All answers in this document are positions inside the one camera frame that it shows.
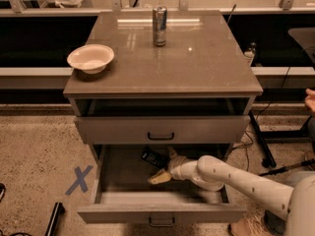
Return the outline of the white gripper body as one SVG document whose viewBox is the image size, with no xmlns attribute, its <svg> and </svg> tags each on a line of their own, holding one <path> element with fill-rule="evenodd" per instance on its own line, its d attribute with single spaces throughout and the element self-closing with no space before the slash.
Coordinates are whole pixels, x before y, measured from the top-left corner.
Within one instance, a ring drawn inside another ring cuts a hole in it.
<svg viewBox="0 0 315 236">
<path fill-rule="evenodd" d="M 169 161 L 168 171 L 175 180 L 192 180 L 197 175 L 197 161 L 176 155 Z"/>
</svg>

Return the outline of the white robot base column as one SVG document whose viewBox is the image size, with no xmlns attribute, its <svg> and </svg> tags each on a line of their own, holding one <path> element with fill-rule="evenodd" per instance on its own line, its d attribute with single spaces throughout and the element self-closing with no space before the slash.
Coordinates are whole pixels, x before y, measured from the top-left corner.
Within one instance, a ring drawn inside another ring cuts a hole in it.
<svg viewBox="0 0 315 236">
<path fill-rule="evenodd" d="M 305 177 L 294 187 L 284 236 L 315 236 L 315 175 Z"/>
</svg>

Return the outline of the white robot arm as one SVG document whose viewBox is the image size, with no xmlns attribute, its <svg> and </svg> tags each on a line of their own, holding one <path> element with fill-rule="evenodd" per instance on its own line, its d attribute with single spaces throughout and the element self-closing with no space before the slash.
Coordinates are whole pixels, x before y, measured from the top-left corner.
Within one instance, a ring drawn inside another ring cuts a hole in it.
<svg viewBox="0 0 315 236">
<path fill-rule="evenodd" d="M 230 166 L 211 155 L 194 160 L 179 155 L 172 147 L 168 151 L 168 164 L 148 179 L 150 184 L 189 180 L 212 192 L 228 185 L 283 220 L 292 211 L 293 188 L 288 185 Z"/>
</svg>

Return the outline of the person hand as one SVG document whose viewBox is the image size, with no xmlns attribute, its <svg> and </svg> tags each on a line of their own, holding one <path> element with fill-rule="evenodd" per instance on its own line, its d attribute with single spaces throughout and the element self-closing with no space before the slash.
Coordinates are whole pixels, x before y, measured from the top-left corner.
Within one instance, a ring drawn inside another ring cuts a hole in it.
<svg viewBox="0 0 315 236">
<path fill-rule="evenodd" d="M 315 90 L 308 88 L 306 91 L 305 97 L 305 106 L 311 112 L 312 115 L 315 115 Z"/>
</svg>

